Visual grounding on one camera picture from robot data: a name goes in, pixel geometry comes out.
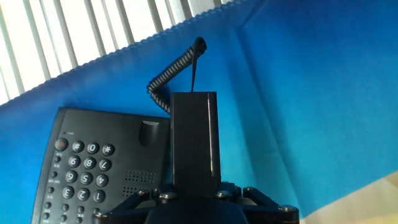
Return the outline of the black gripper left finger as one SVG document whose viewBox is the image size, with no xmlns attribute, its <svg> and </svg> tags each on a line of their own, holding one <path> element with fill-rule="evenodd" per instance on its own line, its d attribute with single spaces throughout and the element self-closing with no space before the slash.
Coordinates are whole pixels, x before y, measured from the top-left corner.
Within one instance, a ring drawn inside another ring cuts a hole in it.
<svg viewBox="0 0 398 224">
<path fill-rule="evenodd" d="M 139 190 L 112 210 L 100 210 L 92 218 L 92 224 L 145 223 L 149 213 L 159 205 L 178 199 L 172 184 L 160 185 L 152 190 Z"/>
</svg>

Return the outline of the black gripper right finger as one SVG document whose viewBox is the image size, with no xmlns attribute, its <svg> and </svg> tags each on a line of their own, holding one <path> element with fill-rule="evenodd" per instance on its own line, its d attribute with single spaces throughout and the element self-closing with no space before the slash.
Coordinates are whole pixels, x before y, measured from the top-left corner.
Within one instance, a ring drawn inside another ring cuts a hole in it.
<svg viewBox="0 0 398 224">
<path fill-rule="evenodd" d="M 238 223 L 299 224 L 299 209 L 292 205 L 279 205 L 255 187 L 238 187 L 223 182 L 214 199 L 224 201 L 222 211 Z"/>
</svg>

